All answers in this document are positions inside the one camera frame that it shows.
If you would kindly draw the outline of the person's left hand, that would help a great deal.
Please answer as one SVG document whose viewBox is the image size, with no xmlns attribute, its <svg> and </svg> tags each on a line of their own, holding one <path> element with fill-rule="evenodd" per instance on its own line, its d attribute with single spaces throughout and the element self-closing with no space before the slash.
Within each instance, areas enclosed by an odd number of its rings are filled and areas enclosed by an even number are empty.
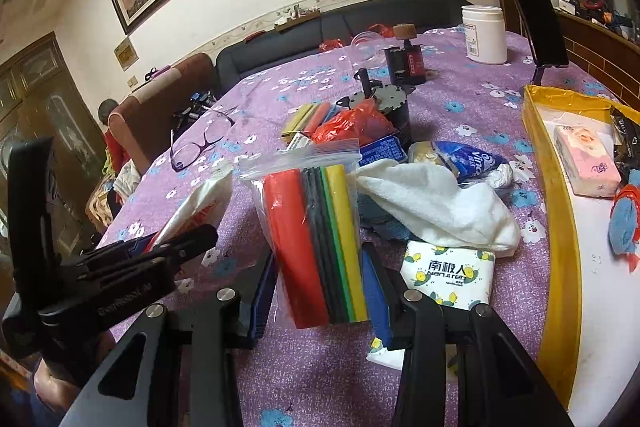
<svg viewBox="0 0 640 427">
<path fill-rule="evenodd" d="M 32 375 L 30 392 L 30 402 L 35 412 L 62 418 L 77 399 L 79 392 L 80 389 L 74 384 L 55 377 L 46 361 L 38 361 Z"/>
</svg>

